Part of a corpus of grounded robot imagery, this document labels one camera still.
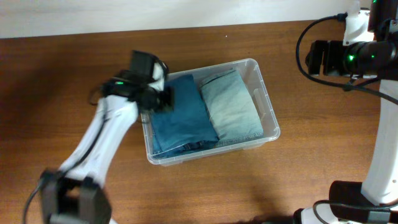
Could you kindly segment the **blue jeans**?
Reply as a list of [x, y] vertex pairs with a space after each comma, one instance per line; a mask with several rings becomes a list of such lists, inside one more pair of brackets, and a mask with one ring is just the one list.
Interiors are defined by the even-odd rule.
[[219, 141], [192, 75], [165, 84], [174, 91], [174, 109], [150, 116], [152, 157], [165, 159], [212, 149]]

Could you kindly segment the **light grey jeans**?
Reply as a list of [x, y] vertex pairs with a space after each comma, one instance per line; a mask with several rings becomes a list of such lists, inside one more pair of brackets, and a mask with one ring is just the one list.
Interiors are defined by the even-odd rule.
[[216, 73], [199, 84], [210, 121], [225, 147], [264, 137], [264, 129], [253, 100], [236, 69]]

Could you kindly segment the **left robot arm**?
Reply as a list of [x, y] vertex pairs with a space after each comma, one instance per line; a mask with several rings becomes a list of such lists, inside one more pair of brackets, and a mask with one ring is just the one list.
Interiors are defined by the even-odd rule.
[[114, 223], [104, 192], [106, 175], [121, 141], [141, 112], [173, 107], [169, 74], [157, 56], [132, 51], [130, 66], [94, 88], [95, 116], [79, 145], [58, 170], [45, 170], [34, 190], [44, 223]]

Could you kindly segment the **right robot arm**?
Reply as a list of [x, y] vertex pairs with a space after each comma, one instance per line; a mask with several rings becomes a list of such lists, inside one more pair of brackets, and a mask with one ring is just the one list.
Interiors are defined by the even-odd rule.
[[299, 71], [316, 83], [381, 99], [373, 159], [364, 182], [334, 181], [327, 200], [297, 210], [293, 223], [397, 223], [397, 1], [324, 17], [344, 22], [342, 41], [316, 40]]

